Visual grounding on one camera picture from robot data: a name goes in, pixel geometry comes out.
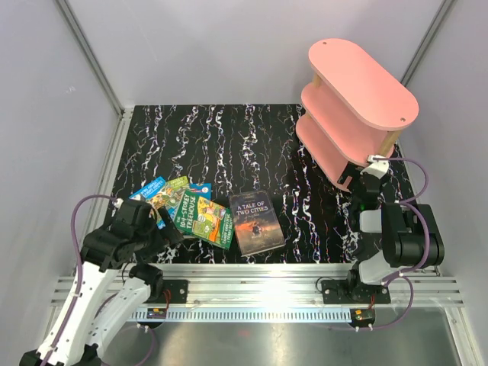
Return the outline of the blue 26-storey treehouse book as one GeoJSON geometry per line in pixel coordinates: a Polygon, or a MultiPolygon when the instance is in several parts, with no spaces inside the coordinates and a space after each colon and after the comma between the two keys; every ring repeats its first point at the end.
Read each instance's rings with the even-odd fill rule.
{"type": "Polygon", "coordinates": [[[136,201],[147,201],[156,195],[159,190],[165,185],[166,180],[159,176],[158,178],[151,181],[149,184],[143,186],[140,190],[134,192],[130,195],[130,199],[136,201]]]}

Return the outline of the lime 65-storey treehouse book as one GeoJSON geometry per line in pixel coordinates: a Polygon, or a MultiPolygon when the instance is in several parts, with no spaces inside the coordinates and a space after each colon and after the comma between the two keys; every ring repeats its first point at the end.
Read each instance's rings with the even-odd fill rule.
{"type": "Polygon", "coordinates": [[[148,202],[156,210],[160,207],[165,207],[173,220],[177,214],[182,196],[188,189],[188,177],[184,175],[167,181],[161,188],[158,188],[154,194],[149,196],[148,202]]]}

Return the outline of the dark Tale of Two Cities book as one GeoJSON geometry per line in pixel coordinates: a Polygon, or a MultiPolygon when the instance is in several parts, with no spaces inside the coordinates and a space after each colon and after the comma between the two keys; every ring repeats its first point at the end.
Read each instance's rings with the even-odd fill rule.
{"type": "Polygon", "coordinates": [[[229,203],[242,256],[284,246],[281,225],[267,191],[232,194],[229,203]]]}

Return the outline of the blue paperback book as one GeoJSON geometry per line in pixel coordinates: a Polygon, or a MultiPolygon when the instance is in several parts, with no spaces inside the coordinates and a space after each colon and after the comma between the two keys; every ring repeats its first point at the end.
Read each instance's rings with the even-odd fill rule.
{"type": "Polygon", "coordinates": [[[190,191],[205,198],[210,200],[211,199],[211,183],[203,183],[203,184],[195,184],[195,183],[190,183],[189,185],[190,191]]]}

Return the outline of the green 104-storey treehouse book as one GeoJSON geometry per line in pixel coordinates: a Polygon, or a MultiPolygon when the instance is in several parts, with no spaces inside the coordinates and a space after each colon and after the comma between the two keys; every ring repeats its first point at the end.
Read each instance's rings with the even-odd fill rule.
{"type": "Polygon", "coordinates": [[[224,250],[230,248],[233,240],[230,210],[189,190],[182,195],[174,223],[183,233],[224,250]]]}

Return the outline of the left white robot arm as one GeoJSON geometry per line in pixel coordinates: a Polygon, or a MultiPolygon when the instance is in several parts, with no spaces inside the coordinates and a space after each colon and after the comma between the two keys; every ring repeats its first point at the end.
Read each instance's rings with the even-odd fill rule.
{"type": "Polygon", "coordinates": [[[170,303],[178,288],[165,283],[151,260],[181,242],[165,207],[117,199],[109,223],[75,245],[69,295],[43,343],[24,353],[22,365],[101,365],[106,348],[143,303],[170,303]]]}

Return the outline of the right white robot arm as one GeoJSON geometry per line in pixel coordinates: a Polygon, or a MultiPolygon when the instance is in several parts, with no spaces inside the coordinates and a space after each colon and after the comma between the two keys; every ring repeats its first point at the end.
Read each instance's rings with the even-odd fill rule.
{"type": "Polygon", "coordinates": [[[351,181],[351,226],[362,233],[381,234],[381,250],[349,270],[342,290],[349,300],[366,303],[388,294],[388,285],[412,271],[440,265],[445,246],[432,208],[403,201],[379,201],[392,158],[372,155],[368,166],[351,181]]]}

